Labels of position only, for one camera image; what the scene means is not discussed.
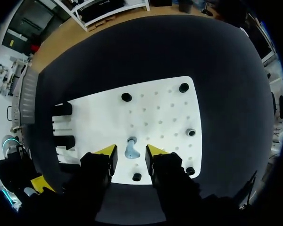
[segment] red object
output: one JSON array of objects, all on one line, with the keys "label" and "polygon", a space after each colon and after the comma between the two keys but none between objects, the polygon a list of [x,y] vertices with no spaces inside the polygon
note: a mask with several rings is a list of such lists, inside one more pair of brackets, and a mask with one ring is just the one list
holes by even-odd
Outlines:
[{"label": "red object", "polygon": [[37,52],[39,50],[40,46],[36,46],[36,45],[30,45],[30,49],[34,52]]}]

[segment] black box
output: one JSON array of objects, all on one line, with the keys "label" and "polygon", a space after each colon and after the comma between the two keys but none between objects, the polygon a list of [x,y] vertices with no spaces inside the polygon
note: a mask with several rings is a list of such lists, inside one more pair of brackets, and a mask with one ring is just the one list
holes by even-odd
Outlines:
[{"label": "black box", "polygon": [[108,12],[121,8],[125,5],[124,0],[101,0],[80,12],[82,20],[86,23]]}]

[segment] blue light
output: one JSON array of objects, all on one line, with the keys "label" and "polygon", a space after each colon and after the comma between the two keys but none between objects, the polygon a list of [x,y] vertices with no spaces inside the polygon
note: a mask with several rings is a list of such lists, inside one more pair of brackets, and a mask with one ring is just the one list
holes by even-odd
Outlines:
[{"label": "blue light", "polygon": [[9,138],[9,139],[7,139],[6,141],[4,141],[4,143],[3,143],[3,145],[2,145],[2,151],[3,151],[3,147],[4,147],[5,143],[8,142],[9,140],[14,140],[14,141],[16,141],[18,144],[20,144],[20,142],[17,141],[16,139],[14,139],[14,138]]},{"label": "blue light", "polygon": [[13,201],[11,200],[9,194],[7,193],[7,191],[2,190],[2,192],[5,194],[5,196],[7,197],[7,199],[9,200],[10,204],[13,205]]}]

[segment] black mat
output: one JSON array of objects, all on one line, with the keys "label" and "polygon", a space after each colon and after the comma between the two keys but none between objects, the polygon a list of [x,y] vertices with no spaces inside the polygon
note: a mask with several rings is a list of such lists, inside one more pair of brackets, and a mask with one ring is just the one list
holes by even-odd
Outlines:
[{"label": "black mat", "polygon": [[[262,178],[273,134],[273,103],[263,65],[241,30],[198,16],[152,16],[118,24],[48,65],[39,76],[36,123],[25,131],[37,169],[61,192],[69,175],[58,169],[51,106],[185,75],[193,79],[200,106],[203,150],[195,181],[201,195],[233,196],[256,170]],[[162,221],[164,215],[151,186],[112,184],[97,220],[146,224]]]}]

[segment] black handle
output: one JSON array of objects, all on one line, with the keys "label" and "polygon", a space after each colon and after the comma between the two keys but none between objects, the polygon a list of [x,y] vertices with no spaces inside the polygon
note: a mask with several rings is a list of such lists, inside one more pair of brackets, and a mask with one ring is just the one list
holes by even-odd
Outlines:
[{"label": "black handle", "polygon": [[8,108],[6,109],[6,118],[8,119],[8,109],[10,108],[11,106],[8,106]]}]

